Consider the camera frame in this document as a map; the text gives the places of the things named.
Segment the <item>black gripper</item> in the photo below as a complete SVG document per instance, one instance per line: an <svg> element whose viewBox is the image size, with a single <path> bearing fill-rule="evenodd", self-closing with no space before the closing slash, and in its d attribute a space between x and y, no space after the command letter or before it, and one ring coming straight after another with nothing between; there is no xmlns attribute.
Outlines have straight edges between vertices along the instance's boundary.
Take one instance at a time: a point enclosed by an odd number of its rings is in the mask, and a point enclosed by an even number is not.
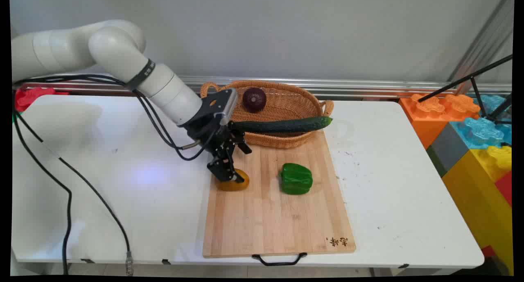
<svg viewBox="0 0 524 282"><path fill-rule="evenodd" d="M234 122L226 118L222 125L222 115L207 115L194 119L183 125L187 135L198 140L204 149L212 154L207 169L220 182L233 181L244 183L246 176L242 176L234 167L233 153L238 147L244 154L251 154L252 150L244 138L245 133L240 131Z"/></svg>

